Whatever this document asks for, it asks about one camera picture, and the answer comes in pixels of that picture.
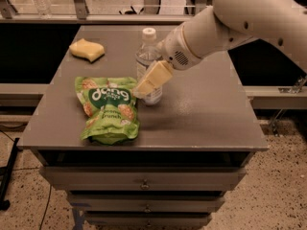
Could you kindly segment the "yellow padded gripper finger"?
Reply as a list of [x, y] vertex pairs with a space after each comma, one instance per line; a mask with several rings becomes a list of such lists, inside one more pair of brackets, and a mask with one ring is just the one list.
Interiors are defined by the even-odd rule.
[[144, 98], [169, 81], [173, 76], [174, 67], [166, 60], [154, 60], [144, 76], [133, 88], [136, 98]]

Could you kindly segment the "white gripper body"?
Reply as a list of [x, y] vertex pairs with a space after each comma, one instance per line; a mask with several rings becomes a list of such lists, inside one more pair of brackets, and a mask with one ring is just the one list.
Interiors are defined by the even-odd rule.
[[157, 44], [162, 57], [176, 70], [187, 70], [202, 61], [189, 49], [184, 38], [183, 25], [179, 25]]

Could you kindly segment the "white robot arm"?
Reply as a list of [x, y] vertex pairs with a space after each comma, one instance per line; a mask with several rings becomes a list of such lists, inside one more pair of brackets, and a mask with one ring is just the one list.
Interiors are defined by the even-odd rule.
[[307, 13], [295, 0], [213, 0], [157, 44], [154, 61], [133, 89], [139, 99], [161, 87], [174, 70], [187, 70], [204, 58], [262, 39], [307, 71]]

